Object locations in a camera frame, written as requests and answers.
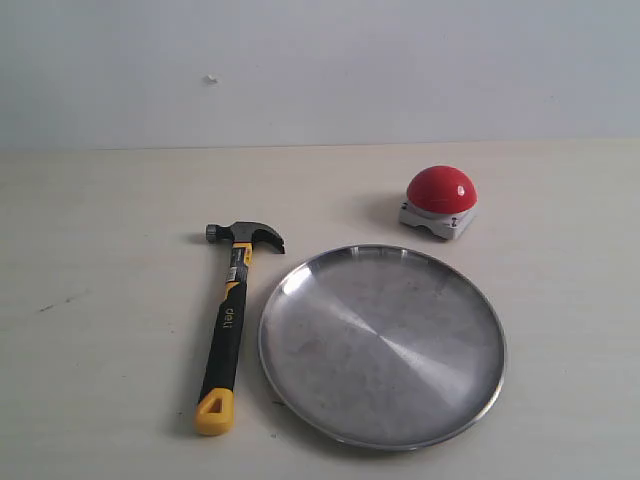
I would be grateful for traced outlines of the round steel plate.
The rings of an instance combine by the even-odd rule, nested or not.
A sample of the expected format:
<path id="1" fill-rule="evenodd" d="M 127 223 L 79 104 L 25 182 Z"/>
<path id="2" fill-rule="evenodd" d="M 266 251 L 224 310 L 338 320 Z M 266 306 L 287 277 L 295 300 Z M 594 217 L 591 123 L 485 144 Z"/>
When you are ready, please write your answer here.
<path id="1" fill-rule="evenodd" d="M 342 246 L 291 270 L 265 303 L 257 349 L 274 393 L 338 442 L 411 451 L 482 419 L 504 384 L 493 306 L 445 262 Z"/>

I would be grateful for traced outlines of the black yellow claw hammer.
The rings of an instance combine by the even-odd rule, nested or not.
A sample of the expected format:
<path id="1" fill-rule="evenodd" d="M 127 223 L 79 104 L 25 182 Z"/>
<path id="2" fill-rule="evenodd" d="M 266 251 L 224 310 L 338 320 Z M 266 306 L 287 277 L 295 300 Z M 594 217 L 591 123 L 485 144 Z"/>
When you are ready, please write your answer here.
<path id="1" fill-rule="evenodd" d="M 232 244 L 224 297 L 219 305 L 209 356 L 194 415 L 196 432 L 217 436 L 234 423 L 234 386 L 244 325 L 247 279 L 254 246 L 264 243 L 285 252 L 284 239 L 272 227 L 258 222 L 229 226 L 209 224 L 205 238 L 211 244 Z"/>

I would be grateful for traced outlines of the red dome push button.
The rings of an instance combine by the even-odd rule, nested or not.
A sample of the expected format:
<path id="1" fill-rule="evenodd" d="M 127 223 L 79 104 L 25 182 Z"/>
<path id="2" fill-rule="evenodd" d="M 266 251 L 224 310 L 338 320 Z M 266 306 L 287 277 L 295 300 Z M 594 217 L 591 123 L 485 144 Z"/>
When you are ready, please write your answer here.
<path id="1" fill-rule="evenodd" d="M 413 228 L 426 228 L 440 239 L 458 239 L 476 214 L 478 194 L 471 178 L 462 170 L 435 165 L 419 172 L 406 189 L 399 221 Z"/>

